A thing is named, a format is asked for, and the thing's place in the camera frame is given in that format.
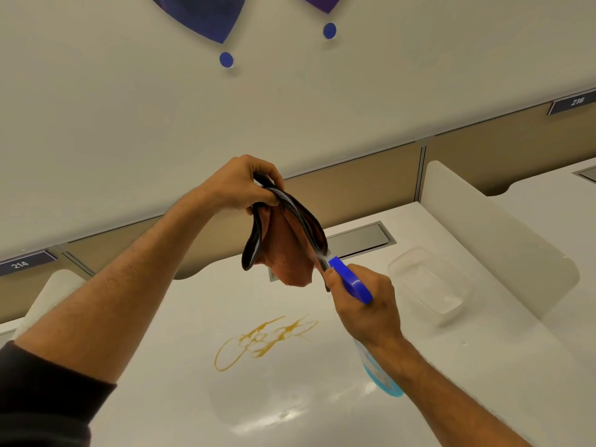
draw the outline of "cloth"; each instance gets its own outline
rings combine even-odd
[[[276,207],[262,202],[253,205],[253,229],[242,252],[242,268],[264,264],[285,285],[304,287],[312,282],[315,267],[323,273],[317,259],[317,252],[328,253],[323,228],[311,212],[268,178],[256,174],[255,180],[280,203]]]
[[[0,446],[88,446],[88,424],[114,389],[9,341],[0,349]]]

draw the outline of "forearm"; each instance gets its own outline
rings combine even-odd
[[[426,362],[409,342],[372,347],[371,353],[418,407],[443,447],[530,447]]]
[[[116,260],[21,335],[41,358],[115,383],[141,342],[178,266],[214,215],[209,196],[184,196]]]

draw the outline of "sauce spill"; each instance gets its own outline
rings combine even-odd
[[[266,329],[269,325],[272,325],[273,323],[276,323],[285,317],[286,316],[284,315],[274,318],[273,320],[266,321],[265,323],[261,323],[254,330],[247,334],[242,334],[240,336],[228,339],[215,355],[215,360],[213,361],[215,368],[220,372],[225,372],[226,370],[232,368],[246,352],[250,352],[253,359],[262,358],[273,348],[276,343],[288,340],[292,337],[302,337],[302,334],[310,331],[319,323],[317,321],[302,323],[303,320],[308,317],[308,314],[306,314],[291,325],[283,326],[281,328],[274,329],[273,331]],[[238,347],[241,348],[242,351],[230,364],[225,367],[220,367],[221,364],[218,364],[219,355],[225,346],[232,343],[233,341],[238,342]]]

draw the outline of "person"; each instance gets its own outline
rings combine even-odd
[[[183,196],[106,268],[0,350],[0,445],[86,446],[88,424],[115,388],[178,266],[220,210],[277,205],[253,181],[284,182],[274,165],[236,157]],[[391,280],[350,265],[374,296],[352,298],[332,269],[324,275],[347,332],[418,407],[443,447],[530,444],[458,389],[406,340]]]

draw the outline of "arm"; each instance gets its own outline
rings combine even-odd
[[[391,280],[358,265],[350,269],[374,296],[352,298],[334,270],[325,272],[342,323],[418,407],[443,447],[531,447],[515,431],[433,368],[402,335]]]
[[[254,183],[253,172],[283,187],[271,163],[233,158],[183,196],[126,251],[50,310],[16,340],[54,364],[115,383],[151,323],[184,255],[219,210],[245,209],[275,196]]]

